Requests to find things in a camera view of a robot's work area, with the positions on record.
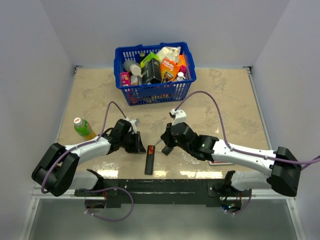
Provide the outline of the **black remote control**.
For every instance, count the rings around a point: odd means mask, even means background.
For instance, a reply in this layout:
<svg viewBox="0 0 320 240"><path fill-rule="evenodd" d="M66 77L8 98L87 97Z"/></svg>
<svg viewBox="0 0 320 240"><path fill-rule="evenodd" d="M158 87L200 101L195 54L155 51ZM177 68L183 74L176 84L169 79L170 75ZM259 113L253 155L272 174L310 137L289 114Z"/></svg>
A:
<svg viewBox="0 0 320 240"><path fill-rule="evenodd" d="M154 146L154 155L148 154L148 147L147 147L145 170L144 170L145 175L152 175L153 174L154 160L155 160L155 146Z"/></svg>

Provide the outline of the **black battery cover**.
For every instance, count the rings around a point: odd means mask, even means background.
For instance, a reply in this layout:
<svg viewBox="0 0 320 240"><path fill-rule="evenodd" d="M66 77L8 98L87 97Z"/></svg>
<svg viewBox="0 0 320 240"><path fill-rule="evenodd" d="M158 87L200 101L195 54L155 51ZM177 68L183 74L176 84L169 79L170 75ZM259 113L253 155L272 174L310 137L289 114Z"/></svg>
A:
<svg viewBox="0 0 320 240"><path fill-rule="evenodd" d="M173 150L172 147L165 146L165 147L161 150L161 152L162 152L164 155L168 156L168 155L171 153L172 150Z"/></svg>

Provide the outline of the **red orange battery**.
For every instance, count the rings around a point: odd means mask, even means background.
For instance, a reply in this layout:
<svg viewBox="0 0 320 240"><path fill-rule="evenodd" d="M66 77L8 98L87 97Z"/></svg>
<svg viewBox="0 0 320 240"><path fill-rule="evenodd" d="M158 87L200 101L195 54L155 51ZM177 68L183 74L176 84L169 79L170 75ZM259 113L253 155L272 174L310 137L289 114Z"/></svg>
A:
<svg viewBox="0 0 320 240"><path fill-rule="evenodd" d="M154 153L154 150L155 150L155 147L154 146L151 146L150 147L150 154L151 155L154 155L155 153Z"/></svg>
<svg viewBox="0 0 320 240"><path fill-rule="evenodd" d="M152 146L151 146L151 145L148 146L148 154L149 154L149 155L152 154Z"/></svg>

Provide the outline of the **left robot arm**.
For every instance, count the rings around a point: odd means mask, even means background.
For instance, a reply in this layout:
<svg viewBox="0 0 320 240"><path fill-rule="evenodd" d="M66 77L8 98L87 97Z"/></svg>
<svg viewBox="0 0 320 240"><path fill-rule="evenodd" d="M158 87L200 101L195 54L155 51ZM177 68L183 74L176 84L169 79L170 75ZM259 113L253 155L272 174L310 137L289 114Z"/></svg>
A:
<svg viewBox="0 0 320 240"><path fill-rule="evenodd" d="M129 154L144 154L139 119L119 119L110 133L102 133L92 140L74 145L50 145L32 172L31 178L55 197L63 195L71 188L86 189L92 196L99 196L104 184L100 175L92 170L77 174L78 165L97 157L110 155L120 148Z"/></svg>

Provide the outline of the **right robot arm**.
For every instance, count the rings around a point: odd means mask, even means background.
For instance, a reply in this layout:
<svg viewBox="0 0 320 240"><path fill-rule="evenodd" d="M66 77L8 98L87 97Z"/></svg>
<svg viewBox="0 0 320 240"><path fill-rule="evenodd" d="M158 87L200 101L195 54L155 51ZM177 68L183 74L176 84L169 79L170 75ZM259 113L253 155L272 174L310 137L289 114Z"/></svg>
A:
<svg viewBox="0 0 320 240"><path fill-rule="evenodd" d="M249 189L272 189L287 197L296 197L302 166L285 147L259 150L232 144L210 135L198 135L185 122L167 124L161 135L168 155L179 147L200 161L225 162L249 168L248 172L228 171L222 191L230 197Z"/></svg>

